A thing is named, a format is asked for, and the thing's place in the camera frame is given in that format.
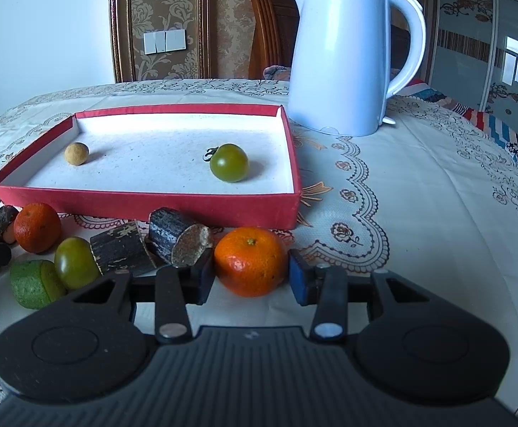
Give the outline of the green cucumber piece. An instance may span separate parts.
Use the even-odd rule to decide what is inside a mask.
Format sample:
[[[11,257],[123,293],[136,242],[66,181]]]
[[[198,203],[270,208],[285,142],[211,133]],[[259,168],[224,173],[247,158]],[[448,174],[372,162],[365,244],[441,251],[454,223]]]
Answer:
[[[66,295],[54,263],[49,260],[15,262],[10,283],[16,301],[30,310],[40,310]]]

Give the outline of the orange mandarin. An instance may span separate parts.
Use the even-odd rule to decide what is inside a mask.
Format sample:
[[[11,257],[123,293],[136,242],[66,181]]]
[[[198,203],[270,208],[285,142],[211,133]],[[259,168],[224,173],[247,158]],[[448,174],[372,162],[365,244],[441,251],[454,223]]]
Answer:
[[[214,248],[218,280],[236,295],[265,296],[284,283],[288,254],[282,241],[260,227],[238,227],[223,236]]]
[[[27,204],[14,221],[16,242],[29,253],[47,251],[61,235],[62,225],[57,212],[43,202]]]

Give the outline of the green cherry tomato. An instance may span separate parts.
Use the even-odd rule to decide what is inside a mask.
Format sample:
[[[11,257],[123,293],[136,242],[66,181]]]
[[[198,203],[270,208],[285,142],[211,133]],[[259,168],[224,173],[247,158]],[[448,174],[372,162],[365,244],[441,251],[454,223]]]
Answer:
[[[222,181],[233,183],[247,177],[249,160],[244,150],[236,144],[208,148],[203,159],[209,163],[213,175]]]

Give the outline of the red shallow cardboard tray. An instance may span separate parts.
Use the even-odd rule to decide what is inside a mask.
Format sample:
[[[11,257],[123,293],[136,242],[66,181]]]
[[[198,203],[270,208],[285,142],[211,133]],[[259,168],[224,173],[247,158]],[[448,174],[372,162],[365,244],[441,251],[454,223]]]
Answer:
[[[71,143],[88,160],[69,164]],[[244,180],[216,178],[208,148],[236,144],[249,160]],[[44,202],[61,213],[147,220],[173,208],[209,226],[290,230],[301,183],[283,107],[192,103],[81,111],[23,148],[0,169],[0,201]]]

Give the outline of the white embroidered tablecloth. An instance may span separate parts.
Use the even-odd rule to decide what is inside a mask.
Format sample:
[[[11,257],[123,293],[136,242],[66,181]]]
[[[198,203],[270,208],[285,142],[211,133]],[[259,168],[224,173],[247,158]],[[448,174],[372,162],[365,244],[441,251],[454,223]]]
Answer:
[[[287,105],[287,82],[160,80],[57,91],[0,116],[0,168],[69,115],[132,105]],[[456,113],[415,97],[390,99],[397,126],[366,138],[292,125],[302,197],[294,230],[275,231],[310,263],[363,273],[385,267],[488,321],[505,336],[511,363],[498,399],[518,417],[518,166]],[[0,332],[31,311],[0,274]],[[289,287],[243,299],[215,283],[200,325],[310,327],[311,306]],[[0,386],[0,402],[5,391]]]

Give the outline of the pink patterned pillow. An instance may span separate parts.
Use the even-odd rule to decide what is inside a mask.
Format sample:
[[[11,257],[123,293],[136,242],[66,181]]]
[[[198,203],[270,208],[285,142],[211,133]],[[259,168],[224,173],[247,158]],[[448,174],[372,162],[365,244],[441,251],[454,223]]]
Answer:
[[[289,81],[291,76],[291,68],[284,65],[270,65],[263,71],[265,80]]]

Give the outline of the colourful striped bedding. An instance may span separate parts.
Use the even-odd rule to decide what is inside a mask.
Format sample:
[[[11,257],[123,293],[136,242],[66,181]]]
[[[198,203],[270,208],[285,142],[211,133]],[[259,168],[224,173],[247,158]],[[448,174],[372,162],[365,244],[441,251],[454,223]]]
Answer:
[[[494,115],[467,107],[461,102],[446,96],[441,91],[431,88],[420,79],[411,80],[399,92],[399,95],[419,98],[459,114],[483,131],[500,148],[508,151],[512,155],[513,160],[518,164],[518,133]]]

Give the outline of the white electric kettle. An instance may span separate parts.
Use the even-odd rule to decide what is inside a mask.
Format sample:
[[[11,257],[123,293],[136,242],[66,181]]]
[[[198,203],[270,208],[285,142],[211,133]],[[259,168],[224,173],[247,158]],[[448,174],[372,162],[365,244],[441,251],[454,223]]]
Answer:
[[[418,72],[426,47],[417,0],[294,0],[299,21],[287,113],[307,128],[363,137],[378,131],[388,98]],[[390,73],[393,9],[408,23],[405,64]]]

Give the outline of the sliding door wardrobe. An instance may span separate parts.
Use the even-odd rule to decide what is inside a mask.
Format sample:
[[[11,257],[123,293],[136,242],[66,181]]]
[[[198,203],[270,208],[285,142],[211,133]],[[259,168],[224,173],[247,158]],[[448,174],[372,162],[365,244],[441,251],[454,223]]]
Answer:
[[[518,133],[518,0],[431,0],[429,84]]]

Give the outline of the white wall switch panel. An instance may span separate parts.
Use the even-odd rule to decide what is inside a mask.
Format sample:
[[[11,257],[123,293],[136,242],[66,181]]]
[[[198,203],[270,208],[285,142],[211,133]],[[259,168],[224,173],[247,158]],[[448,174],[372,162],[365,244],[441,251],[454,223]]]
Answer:
[[[174,29],[146,32],[143,34],[143,45],[146,55],[183,51],[187,49],[187,31]]]

